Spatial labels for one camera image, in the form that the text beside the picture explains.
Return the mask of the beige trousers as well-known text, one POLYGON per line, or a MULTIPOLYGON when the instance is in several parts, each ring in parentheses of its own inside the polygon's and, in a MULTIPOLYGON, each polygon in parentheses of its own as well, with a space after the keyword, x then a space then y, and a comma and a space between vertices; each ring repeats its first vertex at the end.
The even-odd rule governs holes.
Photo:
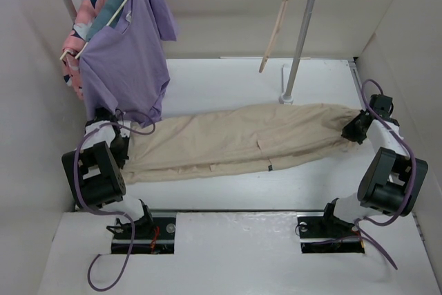
POLYGON ((358 110, 337 104, 261 104, 172 117, 150 135, 131 134, 127 184, 278 171, 354 143, 342 137, 358 110))

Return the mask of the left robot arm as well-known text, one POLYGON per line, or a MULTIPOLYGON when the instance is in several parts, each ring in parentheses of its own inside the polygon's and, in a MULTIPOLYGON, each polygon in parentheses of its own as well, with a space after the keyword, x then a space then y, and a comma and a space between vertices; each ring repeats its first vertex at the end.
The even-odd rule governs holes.
POLYGON ((156 226, 147 205, 134 198, 125 198, 126 183, 122 169, 128 162, 131 121, 129 115, 140 115, 155 131, 155 122, 139 111, 114 113, 105 108, 95 110, 95 117, 85 125, 79 148, 62 155, 61 162, 75 204, 101 214, 117 216, 107 230, 118 238, 129 239, 133 234, 145 238, 156 226))

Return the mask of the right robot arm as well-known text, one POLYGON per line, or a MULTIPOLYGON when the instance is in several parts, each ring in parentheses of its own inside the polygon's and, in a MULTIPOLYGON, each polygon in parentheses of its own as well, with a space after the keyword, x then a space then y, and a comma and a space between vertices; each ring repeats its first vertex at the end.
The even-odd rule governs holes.
POLYGON ((341 136, 362 144, 369 139, 378 148, 358 190, 346 198, 328 203, 319 218, 321 231, 329 236, 350 229, 356 220, 375 215, 390 219, 384 226, 410 214, 428 171, 426 161, 414 156, 399 135, 399 123, 392 118, 393 101, 384 94, 372 95, 369 104, 342 130, 341 136))

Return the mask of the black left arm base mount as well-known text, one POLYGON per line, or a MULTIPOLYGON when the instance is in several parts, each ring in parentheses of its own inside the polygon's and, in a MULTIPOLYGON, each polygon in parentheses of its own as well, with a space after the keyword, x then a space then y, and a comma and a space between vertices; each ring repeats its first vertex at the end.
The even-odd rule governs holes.
MULTIPOLYGON (((112 233, 112 254, 126 254, 131 243, 131 224, 122 224, 120 219, 107 226, 112 233)), ((160 214, 149 221, 135 223, 135 237, 131 254, 173 254, 175 246, 176 215, 160 214)))

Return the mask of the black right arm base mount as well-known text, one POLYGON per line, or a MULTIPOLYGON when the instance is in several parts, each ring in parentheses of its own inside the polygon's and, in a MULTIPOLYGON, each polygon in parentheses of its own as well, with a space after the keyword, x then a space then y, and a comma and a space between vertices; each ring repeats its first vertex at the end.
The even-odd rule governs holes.
POLYGON ((323 216, 301 216, 295 232, 303 254, 364 254, 363 242, 352 228, 352 224, 323 216))

